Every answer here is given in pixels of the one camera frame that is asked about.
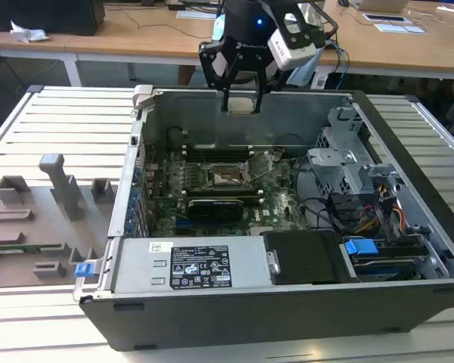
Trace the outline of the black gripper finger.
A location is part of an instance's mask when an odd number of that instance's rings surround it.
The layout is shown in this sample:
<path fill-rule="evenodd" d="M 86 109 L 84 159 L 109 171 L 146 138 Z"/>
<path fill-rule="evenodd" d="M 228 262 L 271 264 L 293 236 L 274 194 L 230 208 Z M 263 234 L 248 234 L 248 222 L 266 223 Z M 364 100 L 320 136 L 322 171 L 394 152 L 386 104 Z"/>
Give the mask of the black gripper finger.
<path fill-rule="evenodd" d="M 253 113 L 261 111 L 263 96 L 271 91 L 280 91 L 286 83 L 286 72 L 278 68 L 271 51 L 257 56 L 257 100 Z"/>
<path fill-rule="evenodd" d="M 228 111 L 230 88 L 238 75 L 238 49 L 233 39 L 201 42 L 199 58 L 207 85 L 223 93 L 221 111 Z"/>

